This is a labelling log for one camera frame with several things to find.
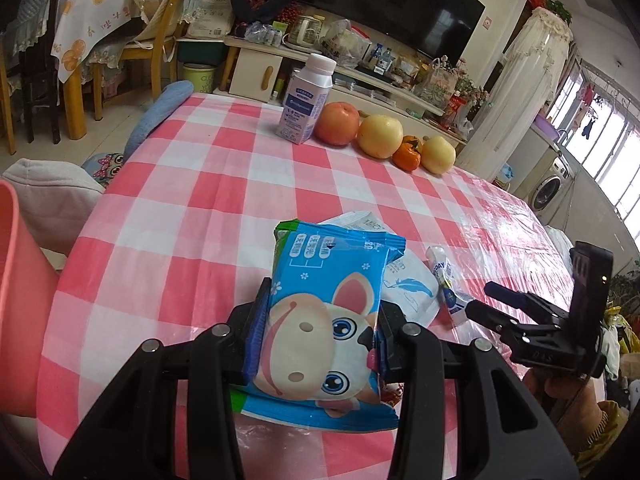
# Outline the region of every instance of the blue package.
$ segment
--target blue package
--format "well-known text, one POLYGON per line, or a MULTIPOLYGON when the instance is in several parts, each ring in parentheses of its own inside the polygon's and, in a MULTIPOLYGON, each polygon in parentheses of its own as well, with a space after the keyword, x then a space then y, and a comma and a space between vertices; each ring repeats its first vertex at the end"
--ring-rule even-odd
POLYGON ((301 221, 275 234, 270 311, 242 413, 320 430, 396 428, 380 403, 373 329, 385 266, 404 238, 301 221))

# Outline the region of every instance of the cabinet handle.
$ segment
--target cabinet handle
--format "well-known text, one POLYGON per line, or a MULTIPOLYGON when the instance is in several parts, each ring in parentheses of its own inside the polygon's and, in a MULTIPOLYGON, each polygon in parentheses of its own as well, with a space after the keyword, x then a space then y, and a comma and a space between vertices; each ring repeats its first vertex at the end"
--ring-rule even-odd
POLYGON ((271 79, 271 74, 273 74, 273 66, 268 66, 267 70, 264 71, 264 76, 262 77, 262 85, 260 85, 262 91, 265 91, 269 87, 269 79, 271 79))

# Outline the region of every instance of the bottle cap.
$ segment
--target bottle cap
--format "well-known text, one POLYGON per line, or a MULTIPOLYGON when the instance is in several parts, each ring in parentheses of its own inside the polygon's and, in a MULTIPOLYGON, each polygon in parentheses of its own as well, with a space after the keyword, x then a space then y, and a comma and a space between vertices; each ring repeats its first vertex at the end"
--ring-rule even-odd
POLYGON ((309 54, 309 59, 306 60, 306 66, 325 75, 334 73, 335 65, 336 62, 333 59, 320 54, 309 54))

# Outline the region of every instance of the screw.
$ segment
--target screw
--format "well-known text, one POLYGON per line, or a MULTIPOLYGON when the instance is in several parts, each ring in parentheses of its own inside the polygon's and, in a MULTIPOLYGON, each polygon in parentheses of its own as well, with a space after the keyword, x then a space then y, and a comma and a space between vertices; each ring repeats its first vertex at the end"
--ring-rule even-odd
POLYGON ((211 327, 211 333, 217 337, 224 337, 225 335, 231 334, 231 328, 228 324, 218 323, 211 327))
POLYGON ((402 331, 407 335, 418 335, 421 331, 420 325, 416 323, 405 323, 402 326, 402 331))
POLYGON ((160 342, 158 341, 158 339, 147 339, 142 343, 143 352, 151 353, 151 352, 155 352, 159 348, 160 348, 160 342))
POLYGON ((475 339, 474 346, 482 352, 488 352, 489 350, 491 350, 491 348, 494 347, 491 344, 491 342, 488 339, 485 339, 484 337, 479 337, 478 339, 475 339))

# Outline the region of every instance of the human hand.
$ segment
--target human hand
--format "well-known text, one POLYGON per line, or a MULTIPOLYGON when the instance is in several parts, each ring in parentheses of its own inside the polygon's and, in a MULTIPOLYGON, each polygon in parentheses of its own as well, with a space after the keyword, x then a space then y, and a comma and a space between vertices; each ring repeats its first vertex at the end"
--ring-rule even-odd
POLYGON ((538 402, 542 402, 543 394, 553 399, 569 401, 568 409, 558 422, 557 429, 569 452, 576 454, 602 421, 602 410, 596 402, 593 379, 590 378, 584 387, 583 380, 569 376, 551 377, 543 382, 531 369, 527 371, 522 383, 538 402))

